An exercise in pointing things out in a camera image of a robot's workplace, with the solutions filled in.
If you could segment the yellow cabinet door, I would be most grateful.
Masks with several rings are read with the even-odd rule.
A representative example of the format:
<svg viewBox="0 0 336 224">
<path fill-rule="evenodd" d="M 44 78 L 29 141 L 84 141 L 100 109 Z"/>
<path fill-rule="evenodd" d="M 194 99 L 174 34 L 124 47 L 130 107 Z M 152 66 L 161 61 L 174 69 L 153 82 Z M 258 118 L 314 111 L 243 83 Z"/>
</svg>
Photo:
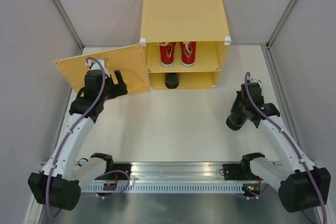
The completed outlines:
<svg viewBox="0 0 336 224">
<path fill-rule="evenodd" d="M 89 70 L 86 59 L 93 57 L 104 61 L 105 68 L 112 75 L 114 83 L 118 83 L 114 71 L 120 70 L 123 81 L 127 85 L 128 95 L 150 90 L 146 67 L 147 49 L 140 44 L 124 47 L 85 48 L 81 55 L 57 59 L 53 63 L 74 92 L 78 92 L 85 84 L 84 77 Z"/>
</svg>

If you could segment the black patent loafer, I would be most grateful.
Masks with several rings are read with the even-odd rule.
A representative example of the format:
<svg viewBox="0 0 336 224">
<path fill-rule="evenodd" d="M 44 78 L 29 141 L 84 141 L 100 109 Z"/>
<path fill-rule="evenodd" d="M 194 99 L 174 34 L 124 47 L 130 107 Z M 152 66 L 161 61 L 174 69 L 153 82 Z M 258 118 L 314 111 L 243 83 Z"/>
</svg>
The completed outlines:
<svg viewBox="0 0 336 224">
<path fill-rule="evenodd" d="M 242 109 L 243 97 L 241 91 L 236 92 L 236 98 L 230 110 L 230 115 L 226 119 L 226 125 L 233 131 L 240 130 L 247 118 Z"/>
<path fill-rule="evenodd" d="M 169 72 L 165 74 L 165 86 L 168 89 L 176 89 L 179 86 L 178 75 L 177 72 Z"/>
</svg>

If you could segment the red canvas sneaker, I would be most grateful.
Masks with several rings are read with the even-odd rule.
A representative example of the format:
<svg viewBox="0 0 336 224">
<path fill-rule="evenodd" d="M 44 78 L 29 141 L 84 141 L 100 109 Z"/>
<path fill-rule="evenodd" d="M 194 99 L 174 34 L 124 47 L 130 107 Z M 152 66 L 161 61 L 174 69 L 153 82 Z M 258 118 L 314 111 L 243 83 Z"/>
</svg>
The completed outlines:
<svg viewBox="0 0 336 224">
<path fill-rule="evenodd" d="M 176 42 L 158 42 L 160 49 L 160 61 L 164 67 L 170 67 L 174 62 Z"/>
<path fill-rule="evenodd" d="M 182 64 L 191 67 L 195 63 L 196 42 L 180 42 Z"/>
</svg>

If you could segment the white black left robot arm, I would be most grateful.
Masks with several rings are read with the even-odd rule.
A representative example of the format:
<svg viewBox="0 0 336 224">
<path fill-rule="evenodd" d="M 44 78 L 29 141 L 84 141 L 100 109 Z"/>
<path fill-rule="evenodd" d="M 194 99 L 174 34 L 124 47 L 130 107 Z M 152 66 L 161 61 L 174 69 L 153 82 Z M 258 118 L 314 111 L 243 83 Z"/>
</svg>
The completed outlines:
<svg viewBox="0 0 336 224">
<path fill-rule="evenodd" d="M 78 91 L 69 110 L 66 130 L 52 156 L 39 173 L 31 173 L 28 185 L 37 203 L 73 210 L 81 191 L 96 178 L 114 176 L 111 155 L 94 153 L 78 170 L 74 164 L 82 144 L 104 109 L 107 100 L 127 94 L 120 70 L 114 71 L 117 82 L 101 70 L 89 70 L 85 85 Z"/>
</svg>

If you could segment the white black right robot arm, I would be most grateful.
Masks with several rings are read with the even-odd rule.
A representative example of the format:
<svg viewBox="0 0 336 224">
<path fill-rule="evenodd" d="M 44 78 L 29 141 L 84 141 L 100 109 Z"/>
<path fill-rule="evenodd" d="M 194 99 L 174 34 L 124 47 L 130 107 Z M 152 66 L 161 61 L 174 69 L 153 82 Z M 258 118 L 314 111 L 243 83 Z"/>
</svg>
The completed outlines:
<svg viewBox="0 0 336 224">
<path fill-rule="evenodd" d="M 281 167 L 264 156 L 242 163 L 239 172 L 245 179 L 262 178 L 277 191 L 280 202 L 290 213 L 314 207 L 324 208 L 328 201 L 331 175 L 310 160 L 285 127 L 279 110 L 265 103 L 258 82 L 241 85 L 240 109 L 271 144 Z"/>
</svg>

